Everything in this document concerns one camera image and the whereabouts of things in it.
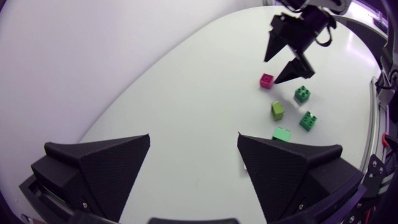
toy block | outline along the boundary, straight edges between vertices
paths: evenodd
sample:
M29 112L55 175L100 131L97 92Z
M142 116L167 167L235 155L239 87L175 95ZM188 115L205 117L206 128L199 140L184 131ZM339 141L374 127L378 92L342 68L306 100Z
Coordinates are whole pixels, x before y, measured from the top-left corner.
M296 99L303 103L310 97L310 95L311 92L305 86L301 86L296 90L294 97L296 97Z
M282 107L282 103L280 103L279 101L271 103L271 113L274 117L274 121L282 119L282 117L284 116L284 112L285 110Z
M310 131L316 120L317 117L311 114L311 112L307 111L301 119L300 125L307 131Z
M272 134L272 140L289 141L290 131L281 127L276 127Z
M274 83L274 77L272 75L268 74L262 74L262 77L260 79L260 86L264 88L271 88L272 84Z

white wall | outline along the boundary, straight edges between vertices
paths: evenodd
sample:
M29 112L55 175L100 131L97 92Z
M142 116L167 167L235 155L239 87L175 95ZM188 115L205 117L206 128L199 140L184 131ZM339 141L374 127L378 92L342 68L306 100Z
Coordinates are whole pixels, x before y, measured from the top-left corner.
M79 142L169 50L223 15L261 5L8 0L0 13L0 190L12 211L38 218L18 186L44 155L45 142Z

pink block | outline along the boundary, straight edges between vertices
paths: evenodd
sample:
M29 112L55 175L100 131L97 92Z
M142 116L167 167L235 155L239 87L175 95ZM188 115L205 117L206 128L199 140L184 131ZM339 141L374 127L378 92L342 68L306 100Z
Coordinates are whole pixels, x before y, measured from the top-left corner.
M260 79L260 86L264 88L271 88L272 84L274 83L274 77L272 75L268 74L262 74L262 77Z

black 3d-printed part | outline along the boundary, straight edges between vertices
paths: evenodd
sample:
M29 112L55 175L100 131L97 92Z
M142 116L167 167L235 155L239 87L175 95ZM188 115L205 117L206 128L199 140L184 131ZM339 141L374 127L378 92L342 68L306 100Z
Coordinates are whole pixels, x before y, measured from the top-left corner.
M224 220L207 220L207 221L183 221L183 220L166 220L161 218L151 218L148 224L239 224L234 218Z
M336 21L324 10L315 6L307 6L300 18L284 13L274 16L271 26L273 29L269 32L264 61L268 62L285 45L288 45L296 55L276 78L274 83L278 84L298 77L310 78L315 73L303 54L326 26L328 30L331 27L336 28ZM329 46L331 36L328 42L319 44L324 47Z
M149 135L44 146L46 154L79 168L105 218L118 222L149 148Z
M343 150L243 135L238 148L268 222L281 218L309 169L339 158Z

white table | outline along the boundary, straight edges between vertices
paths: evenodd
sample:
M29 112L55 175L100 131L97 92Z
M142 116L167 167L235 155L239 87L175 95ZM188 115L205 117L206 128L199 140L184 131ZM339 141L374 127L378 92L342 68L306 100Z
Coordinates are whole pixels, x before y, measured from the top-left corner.
M293 59L286 47L263 62L269 24L281 11L280 6L257 7L208 24L148 69L87 132L82 142L150 134L121 223L146 223L150 217L264 223L236 147L238 131L271 138L282 126L291 130L290 142L341 144L342 157L359 167L377 63L352 32L338 26L330 47L313 44L306 51L316 71L311 79L261 88L263 73L276 77ZM320 38L328 36L324 32ZM299 105L293 96L301 85L312 94ZM276 122L275 100L285 108ZM299 126L307 110L318 117L310 132Z

